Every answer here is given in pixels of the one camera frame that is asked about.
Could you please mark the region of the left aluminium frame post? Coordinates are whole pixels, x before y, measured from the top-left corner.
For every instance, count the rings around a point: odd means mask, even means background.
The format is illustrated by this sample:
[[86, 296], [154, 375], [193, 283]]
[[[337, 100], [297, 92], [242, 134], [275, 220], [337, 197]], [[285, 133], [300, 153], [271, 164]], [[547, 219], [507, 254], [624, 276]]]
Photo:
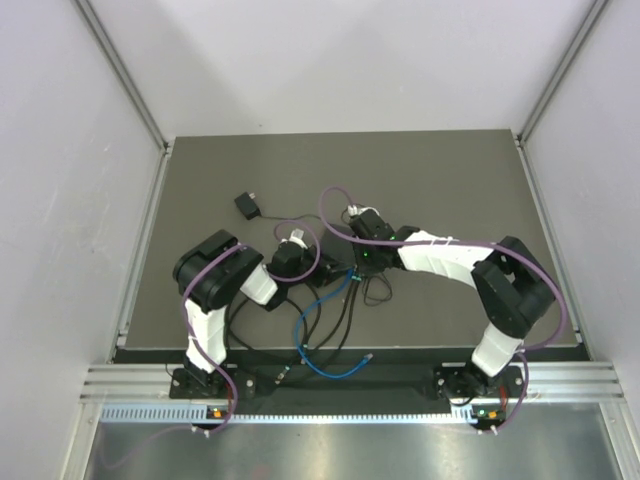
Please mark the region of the left aluminium frame post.
[[92, 5], [92, 2], [87, 0], [73, 0], [72, 4], [77, 10], [82, 21], [86, 24], [99, 50], [102, 52], [107, 64], [122, 87], [139, 119], [143, 123], [153, 143], [161, 152], [165, 153], [169, 148], [169, 141], [161, 132], [158, 123], [154, 119], [146, 101], [136, 85], [136, 82], [119, 54], [116, 45], [107, 32], [98, 12]]

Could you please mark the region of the black network switch box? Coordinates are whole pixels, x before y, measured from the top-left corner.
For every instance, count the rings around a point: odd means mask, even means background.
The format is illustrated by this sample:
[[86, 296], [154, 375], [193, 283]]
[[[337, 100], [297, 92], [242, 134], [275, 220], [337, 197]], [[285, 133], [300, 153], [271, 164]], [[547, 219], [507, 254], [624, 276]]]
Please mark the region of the black network switch box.
[[352, 243], [332, 233], [327, 228], [323, 230], [320, 238], [320, 253], [320, 264], [323, 267], [326, 267], [324, 260], [325, 255], [342, 256], [343, 258], [349, 257], [350, 268], [356, 265]]

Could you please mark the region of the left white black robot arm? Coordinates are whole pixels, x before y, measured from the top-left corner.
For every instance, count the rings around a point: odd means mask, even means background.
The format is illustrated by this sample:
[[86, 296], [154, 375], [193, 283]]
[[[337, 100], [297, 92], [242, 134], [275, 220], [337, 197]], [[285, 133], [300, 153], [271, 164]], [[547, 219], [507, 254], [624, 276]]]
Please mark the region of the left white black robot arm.
[[315, 245], [307, 244], [300, 229], [280, 241], [269, 262], [226, 230], [185, 253], [172, 276], [189, 322], [184, 365], [193, 373], [194, 387], [209, 397], [226, 387], [227, 374], [216, 365], [226, 359], [225, 315], [237, 294], [271, 311], [285, 301], [291, 287], [300, 283], [327, 286], [348, 269], [346, 261], [320, 254]]

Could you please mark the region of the black power adapter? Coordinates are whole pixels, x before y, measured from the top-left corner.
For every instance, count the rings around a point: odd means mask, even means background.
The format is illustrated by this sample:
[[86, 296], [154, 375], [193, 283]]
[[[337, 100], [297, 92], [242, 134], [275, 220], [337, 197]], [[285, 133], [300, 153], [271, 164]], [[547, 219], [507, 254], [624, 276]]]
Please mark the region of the black power adapter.
[[246, 220], [252, 220], [262, 215], [253, 193], [243, 192], [234, 199], [234, 203]]

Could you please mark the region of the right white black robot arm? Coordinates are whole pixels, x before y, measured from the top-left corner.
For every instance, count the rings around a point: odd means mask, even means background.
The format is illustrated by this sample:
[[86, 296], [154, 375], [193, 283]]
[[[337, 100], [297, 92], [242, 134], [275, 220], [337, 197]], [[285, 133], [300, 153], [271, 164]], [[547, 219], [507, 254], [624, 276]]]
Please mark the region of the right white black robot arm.
[[363, 255], [382, 269], [424, 272], [476, 290], [489, 324], [466, 372], [469, 388], [487, 396], [504, 380], [503, 370], [523, 346], [535, 323], [559, 296], [555, 283], [522, 241], [506, 236], [497, 244], [466, 244], [415, 227], [350, 223]]

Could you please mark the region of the aluminium frame post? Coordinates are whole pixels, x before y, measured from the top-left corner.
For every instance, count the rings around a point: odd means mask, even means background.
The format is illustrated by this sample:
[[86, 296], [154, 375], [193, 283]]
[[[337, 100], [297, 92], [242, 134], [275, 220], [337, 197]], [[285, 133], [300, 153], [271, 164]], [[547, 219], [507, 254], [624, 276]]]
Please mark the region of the aluminium frame post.
[[558, 62], [527, 115], [522, 128], [514, 137], [518, 148], [523, 149], [531, 138], [609, 4], [609, 0], [595, 0], [589, 3], [586, 13], [575, 32], [570, 36], [569, 43], [562, 50]]
[[161, 152], [165, 153], [169, 148], [169, 141], [161, 132], [158, 123], [154, 119], [146, 101], [136, 85], [136, 82], [119, 54], [116, 45], [107, 32], [98, 12], [92, 5], [92, 2], [87, 0], [73, 0], [72, 4], [77, 10], [82, 21], [86, 24], [99, 50], [102, 52], [107, 64], [122, 87], [139, 119], [143, 123], [153, 143]]

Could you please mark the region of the right aluminium frame post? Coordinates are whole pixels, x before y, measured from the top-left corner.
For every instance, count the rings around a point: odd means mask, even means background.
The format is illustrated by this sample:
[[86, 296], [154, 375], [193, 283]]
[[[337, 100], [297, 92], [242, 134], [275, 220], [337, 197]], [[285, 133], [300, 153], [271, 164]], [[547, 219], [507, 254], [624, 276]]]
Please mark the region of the right aluminium frame post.
[[609, 0], [595, 0], [589, 3], [586, 13], [575, 32], [570, 36], [569, 43], [562, 50], [558, 62], [527, 115], [522, 128], [514, 137], [518, 148], [523, 149], [531, 138], [609, 4]]

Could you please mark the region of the front aluminium frame rail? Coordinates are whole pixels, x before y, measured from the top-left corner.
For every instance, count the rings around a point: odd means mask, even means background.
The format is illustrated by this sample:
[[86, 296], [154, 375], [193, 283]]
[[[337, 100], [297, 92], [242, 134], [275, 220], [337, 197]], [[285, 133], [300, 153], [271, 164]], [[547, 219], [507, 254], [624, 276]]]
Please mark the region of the front aluminium frame rail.
[[[81, 388], [83, 402], [152, 402], [169, 398], [174, 365], [92, 365]], [[543, 403], [618, 402], [624, 393], [607, 362], [531, 362], [526, 400]]]

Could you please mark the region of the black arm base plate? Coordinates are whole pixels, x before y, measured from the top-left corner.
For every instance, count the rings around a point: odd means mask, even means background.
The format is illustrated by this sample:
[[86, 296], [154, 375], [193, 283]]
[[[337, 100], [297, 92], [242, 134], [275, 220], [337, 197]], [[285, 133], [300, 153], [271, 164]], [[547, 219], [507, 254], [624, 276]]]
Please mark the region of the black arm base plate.
[[303, 372], [300, 365], [277, 377], [231, 365], [227, 373], [235, 382], [238, 398], [250, 400], [267, 397], [276, 391], [356, 392], [408, 390], [436, 401], [452, 400], [461, 405], [475, 399], [514, 399], [523, 394], [525, 380], [515, 366], [508, 366], [495, 378], [486, 379], [466, 366], [445, 365], [373, 365], [368, 363], [357, 372], [332, 379], [312, 371]]

